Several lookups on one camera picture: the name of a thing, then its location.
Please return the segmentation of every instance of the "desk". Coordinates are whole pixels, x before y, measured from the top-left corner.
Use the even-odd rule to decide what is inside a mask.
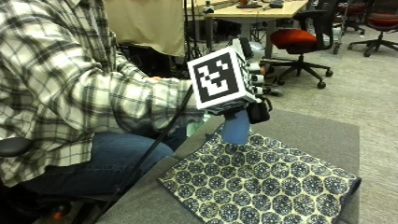
[[[292,18],[300,9],[306,6],[309,0],[302,1],[290,1],[284,3],[284,8],[272,8],[262,10],[269,3],[258,3],[262,5],[260,8],[237,8],[237,6],[230,6],[214,11],[206,15],[206,31],[212,30],[210,25],[213,18],[220,18],[226,21],[237,22],[242,24],[241,27],[241,37],[248,37],[250,39],[250,24],[261,21],[268,22],[266,28],[266,48],[265,48],[265,58],[270,59],[273,56],[273,43],[270,39],[270,35],[276,28],[276,20],[277,19],[289,19]],[[209,32],[208,34],[208,48],[212,51],[212,40],[213,40],[213,33]]]
[[[201,223],[161,186],[157,178],[180,159],[201,147],[205,134],[213,133],[222,122],[222,116],[212,117],[206,121],[180,146],[173,158],[165,158],[150,169],[137,185],[100,218],[97,224]],[[253,125],[253,129],[257,133],[292,144],[354,174],[358,173],[359,128],[357,126],[274,109],[272,119]],[[358,223],[358,197],[350,201],[342,219],[350,224]]]

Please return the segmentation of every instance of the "office chair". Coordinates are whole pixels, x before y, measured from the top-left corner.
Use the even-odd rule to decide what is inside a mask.
[[[397,0],[370,0],[365,15],[365,24],[371,29],[381,32],[377,39],[358,41],[349,44],[349,49],[354,45],[365,44],[369,47],[363,53],[370,57],[381,46],[398,50],[398,43],[383,40],[383,33],[398,32],[398,1]]]
[[[33,141],[23,137],[0,140],[0,159],[23,155],[29,151],[32,144]],[[104,206],[112,199],[111,196],[75,198],[63,195],[40,195],[24,189],[21,185],[8,188],[0,180],[0,223],[28,224],[43,216],[61,219],[71,211],[71,204],[79,202],[84,205],[72,223],[81,224],[95,206]]]
[[[347,28],[353,28],[354,31],[361,31],[361,35],[365,34],[365,29],[359,27],[361,20],[366,12],[366,1],[349,0],[347,4],[338,5],[338,14],[343,16],[345,29],[343,33],[347,32]]]
[[[333,30],[332,24],[334,14],[337,12],[338,0],[324,0],[318,2],[322,9],[312,9],[298,12],[294,15],[294,19],[300,21],[301,29],[285,29],[272,33],[272,42],[278,49],[285,49],[289,54],[298,54],[298,61],[272,63],[272,67],[276,66],[290,66],[290,68],[277,77],[277,84],[284,85],[285,81],[282,78],[294,70],[297,76],[301,71],[308,71],[320,81],[317,88],[324,89],[326,83],[324,82],[322,76],[320,76],[313,68],[326,69],[326,77],[333,76],[332,68],[304,61],[304,54],[314,51],[330,49],[333,46]],[[308,32],[306,20],[313,20],[314,35]]]

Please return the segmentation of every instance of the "black and white pattern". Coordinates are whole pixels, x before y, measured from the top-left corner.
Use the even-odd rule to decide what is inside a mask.
[[[237,54],[237,62],[238,62],[240,73],[241,73],[242,80],[244,80],[245,90],[250,94],[254,94],[253,93],[252,75],[250,75],[249,69],[248,69],[248,62],[246,62],[245,58],[240,57],[238,54]]]
[[[214,114],[256,101],[245,59],[228,47],[188,62],[197,108]]]
[[[250,133],[222,143],[221,130],[160,181],[181,204],[212,223],[335,223],[361,179],[280,141]]]
[[[197,77],[198,95],[204,103],[238,92],[230,53],[226,52],[216,58],[196,64],[193,68]]]

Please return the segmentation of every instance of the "patterned cloth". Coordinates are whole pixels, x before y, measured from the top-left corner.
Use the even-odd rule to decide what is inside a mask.
[[[204,223],[326,224],[361,179],[258,133],[225,144],[218,130],[160,182]]]
[[[144,78],[116,51],[100,0],[1,0],[0,57],[0,139],[35,141],[23,157],[0,159],[8,186],[48,165],[89,161],[97,132],[164,128],[190,85]],[[192,98],[177,125],[201,118]]]

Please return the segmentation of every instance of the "black armrest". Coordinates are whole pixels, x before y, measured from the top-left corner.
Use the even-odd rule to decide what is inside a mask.
[[[317,18],[322,17],[326,12],[326,10],[318,9],[297,12],[294,15],[294,20],[300,22],[301,30],[308,30],[306,19],[316,20]]]
[[[0,157],[16,157],[31,149],[33,141],[24,137],[12,137],[0,140]]]
[[[306,20],[308,18],[317,19],[321,16],[324,16],[326,12],[328,12],[326,10],[318,10],[318,9],[300,11],[300,12],[296,13],[294,19],[297,21]]]

